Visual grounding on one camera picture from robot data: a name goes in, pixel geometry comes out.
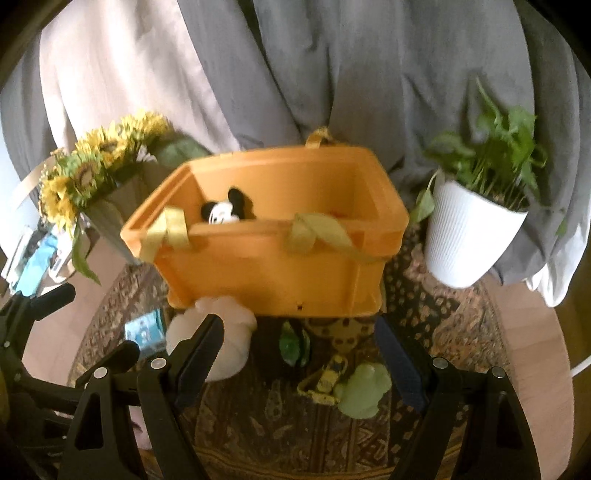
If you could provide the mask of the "blue cartoon tissue pack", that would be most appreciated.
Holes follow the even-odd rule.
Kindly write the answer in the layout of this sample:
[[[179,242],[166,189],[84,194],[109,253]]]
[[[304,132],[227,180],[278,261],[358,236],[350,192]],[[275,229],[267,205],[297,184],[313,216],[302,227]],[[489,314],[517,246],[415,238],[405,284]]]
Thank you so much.
[[[124,325],[124,339],[139,348],[139,359],[145,359],[165,349],[164,310],[154,309]]]

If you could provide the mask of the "light green plush toy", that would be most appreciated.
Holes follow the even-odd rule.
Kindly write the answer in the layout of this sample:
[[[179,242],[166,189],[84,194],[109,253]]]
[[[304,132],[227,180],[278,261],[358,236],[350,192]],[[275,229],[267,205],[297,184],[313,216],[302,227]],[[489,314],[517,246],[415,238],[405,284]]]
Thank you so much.
[[[356,420],[373,418],[379,403],[392,389],[389,370],[380,363],[362,363],[344,382],[335,385],[339,412]]]

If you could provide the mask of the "dark green plush toy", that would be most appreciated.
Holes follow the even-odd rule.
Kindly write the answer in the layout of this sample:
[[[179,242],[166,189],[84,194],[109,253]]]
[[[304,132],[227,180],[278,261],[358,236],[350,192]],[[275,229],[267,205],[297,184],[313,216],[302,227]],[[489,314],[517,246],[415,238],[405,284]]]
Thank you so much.
[[[281,324],[279,337],[280,356],[291,368],[304,368],[311,354],[311,337],[296,320]]]

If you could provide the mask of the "Mickey Mouse plush toy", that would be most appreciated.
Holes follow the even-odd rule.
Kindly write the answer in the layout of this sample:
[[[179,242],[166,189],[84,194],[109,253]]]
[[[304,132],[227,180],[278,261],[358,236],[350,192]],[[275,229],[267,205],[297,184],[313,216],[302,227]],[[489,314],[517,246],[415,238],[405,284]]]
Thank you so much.
[[[207,201],[200,208],[201,219],[207,224],[230,224],[253,219],[252,201],[236,187],[228,190],[222,201]]]

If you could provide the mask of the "patterned oriental rug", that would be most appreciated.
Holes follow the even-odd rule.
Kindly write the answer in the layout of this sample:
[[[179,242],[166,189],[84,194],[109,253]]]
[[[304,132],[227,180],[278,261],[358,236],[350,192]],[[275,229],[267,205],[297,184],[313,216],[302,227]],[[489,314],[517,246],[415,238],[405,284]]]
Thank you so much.
[[[388,311],[405,334],[431,356],[458,369],[513,370],[501,316],[486,277],[465,290],[438,283],[423,264],[423,232],[405,235],[402,251],[387,264]],[[94,314],[67,383],[124,338],[124,323],[166,306],[167,286],[150,265],[125,265]],[[180,417],[211,479],[388,479],[402,460],[420,414],[405,405],[396,387],[384,395],[376,416],[355,420],[335,407],[297,393],[300,380],[324,366],[332,335],[311,336],[311,361],[304,372],[279,367],[263,373],[250,355],[228,380],[208,384]]]

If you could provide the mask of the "white plant pot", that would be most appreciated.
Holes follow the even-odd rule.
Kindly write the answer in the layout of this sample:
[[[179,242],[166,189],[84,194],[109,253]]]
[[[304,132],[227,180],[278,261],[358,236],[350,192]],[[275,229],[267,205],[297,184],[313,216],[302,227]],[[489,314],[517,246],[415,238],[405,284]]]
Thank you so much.
[[[424,257],[444,285],[465,289],[483,277],[516,237],[527,214],[514,212],[439,175]]]

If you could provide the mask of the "grey ribbed vase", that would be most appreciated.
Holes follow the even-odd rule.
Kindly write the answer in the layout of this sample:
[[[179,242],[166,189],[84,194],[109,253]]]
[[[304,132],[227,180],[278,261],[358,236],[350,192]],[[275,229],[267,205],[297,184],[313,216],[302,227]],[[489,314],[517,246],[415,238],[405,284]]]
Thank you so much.
[[[84,212],[99,235],[131,265],[138,265],[140,261],[121,239],[120,231],[149,193],[145,180],[135,175],[111,193],[94,201]]]

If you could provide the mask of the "sunflower bouquet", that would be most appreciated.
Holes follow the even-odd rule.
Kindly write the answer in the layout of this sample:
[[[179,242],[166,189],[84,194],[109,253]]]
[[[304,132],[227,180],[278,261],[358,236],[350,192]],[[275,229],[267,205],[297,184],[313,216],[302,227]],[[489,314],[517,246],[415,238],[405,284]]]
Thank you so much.
[[[80,253],[82,219],[147,166],[174,169],[181,163],[211,155],[192,136],[175,128],[165,116],[139,111],[92,129],[74,149],[54,150],[51,164],[41,170],[38,209],[43,221],[66,232],[72,240],[74,269],[99,283]]]

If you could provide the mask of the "green leafy houseplant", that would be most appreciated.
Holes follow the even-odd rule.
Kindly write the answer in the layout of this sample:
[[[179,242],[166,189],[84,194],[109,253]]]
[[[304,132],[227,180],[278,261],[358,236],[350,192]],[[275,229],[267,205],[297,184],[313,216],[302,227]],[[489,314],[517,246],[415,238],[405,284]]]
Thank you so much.
[[[435,179],[439,175],[513,212],[526,211],[533,202],[551,209],[541,190],[548,154],[535,138],[536,116],[519,105],[502,109],[479,78],[475,85],[481,103],[477,129],[485,138],[480,143],[467,143],[452,131],[433,138],[425,155],[436,161],[439,169],[417,196],[410,214],[413,224],[435,211]]]

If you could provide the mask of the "orange plastic storage crate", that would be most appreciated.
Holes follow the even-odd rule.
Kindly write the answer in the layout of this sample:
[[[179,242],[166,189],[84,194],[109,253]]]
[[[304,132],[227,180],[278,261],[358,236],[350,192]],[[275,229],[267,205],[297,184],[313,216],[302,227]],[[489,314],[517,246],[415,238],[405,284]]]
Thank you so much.
[[[236,187],[254,218],[207,224],[200,208]],[[120,236],[156,267],[169,303],[231,296],[274,317],[363,317],[382,305],[386,263],[409,215],[377,157],[351,146],[284,147],[187,161]]]

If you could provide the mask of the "white sheer curtain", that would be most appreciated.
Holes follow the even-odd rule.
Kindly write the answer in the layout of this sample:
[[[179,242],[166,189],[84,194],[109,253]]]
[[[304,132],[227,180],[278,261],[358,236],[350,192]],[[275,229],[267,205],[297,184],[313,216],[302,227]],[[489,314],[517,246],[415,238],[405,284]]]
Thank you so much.
[[[39,67],[57,147],[153,111],[208,151],[236,151],[175,1],[73,1],[41,32]]]

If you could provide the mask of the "grey curtain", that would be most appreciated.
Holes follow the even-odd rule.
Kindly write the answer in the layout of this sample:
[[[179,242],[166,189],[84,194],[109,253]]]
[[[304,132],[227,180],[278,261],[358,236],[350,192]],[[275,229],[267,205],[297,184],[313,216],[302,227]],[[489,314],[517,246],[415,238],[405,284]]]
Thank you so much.
[[[372,149],[412,201],[443,130],[474,131],[479,78],[537,118],[549,211],[534,209],[493,267],[503,283],[570,284],[590,230],[590,77],[526,1],[176,1],[238,150],[318,127]],[[57,147],[41,89],[41,32],[1,88],[1,155],[26,175]]]

